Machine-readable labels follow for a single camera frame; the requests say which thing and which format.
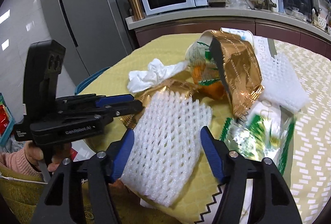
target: blue gripper pad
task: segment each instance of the blue gripper pad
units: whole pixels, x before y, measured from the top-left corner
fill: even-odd
[[[209,166],[211,168],[212,174],[218,179],[219,182],[223,182],[224,173],[223,173],[223,163],[222,159],[219,156],[215,145],[213,143],[214,137],[209,131],[207,126],[202,127],[200,131],[201,144],[204,152],[206,154]]]
[[[124,167],[126,165],[127,160],[129,159],[132,147],[134,143],[134,132],[131,129],[128,129],[125,133],[125,138],[122,144],[122,147],[114,159],[113,163],[113,172],[111,175],[111,179],[115,182],[119,179],[122,174]]]
[[[134,100],[131,94],[114,95],[101,97],[99,101],[95,102],[97,107],[103,107],[105,105],[116,104],[119,102],[128,102]]]

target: person's hand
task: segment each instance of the person's hand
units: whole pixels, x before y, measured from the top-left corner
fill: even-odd
[[[47,169],[50,172],[54,172],[63,159],[70,157],[70,149],[71,143],[54,146],[55,154],[52,157],[52,163],[49,164]],[[44,159],[42,150],[32,141],[27,141],[24,145],[24,151],[27,160],[40,171],[38,161]]]

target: kitchen cabinet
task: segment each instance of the kitchen cabinet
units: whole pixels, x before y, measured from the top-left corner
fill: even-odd
[[[258,23],[256,23],[255,25],[255,30],[256,30],[255,34],[257,36],[273,38],[297,46],[299,46],[300,44],[300,32],[284,29],[278,26],[258,24]]]
[[[148,42],[163,35],[184,34],[184,33],[202,33],[206,30],[220,29],[221,27],[235,28],[240,30],[249,30],[255,34],[254,20],[208,20],[208,21],[174,21],[166,24],[155,24],[135,29],[139,46],[142,47]]]
[[[326,54],[325,54],[326,58],[331,60],[331,44],[327,43],[326,44]]]
[[[202,33],[205,30],[218,30],[221,27],[249,30],[254,35],[288,42],[312,52],[326,56],[331,60],[331,42],[318,35],[279,22],[233,17],[203,17],[165,21],[134,29],[140,47],[163,36],[183,33]]]
[[[324,40],[316,38],[311,35],[306,35],[301,33],[300,37],[300,47],[311,50],[312,52],[318,53],[320,55],[326,55],[326,45]]]

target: white tile wall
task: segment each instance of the white tile wall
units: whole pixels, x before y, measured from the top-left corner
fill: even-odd
[[[8,19],[0,24],[0,92],[18,122],[23,118],[22,90],[24,66],[31,43],[51,39],[40,0],[4,0],[0,16],[10,10]],[[57,96],[73,95],[75,86],[65,68],[59,76]]]

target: gold foil snack wrapper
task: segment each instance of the gold foil snack wrapper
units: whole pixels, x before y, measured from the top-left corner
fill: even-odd
[[[213,41],[219,42],[222,61],[220,79],[225,86],[233,115],[241,117],[264,90],[262,76],[252,45],[240,36],[211,30]]]
[[[143,116],[145,112],[145,107],[149,105],[149,103],[152,100],[152,96],[156,92],[179,92],[180,94],[184,94],[185,97],[190,97],[192,96],[197,90],[199,89],[199,85],[187,82],[187,81],[178,81],[175,79],[167,79],[161,84],[152,87],[142,94],[136,96],[135,99],[140,100],[143,104],[144,109],[136,114],[136,115],[126,115],[126,116],[121,116],[120,120],[124,124],[126,128],[131,128],[134,129],[139,121],[139,119]]]

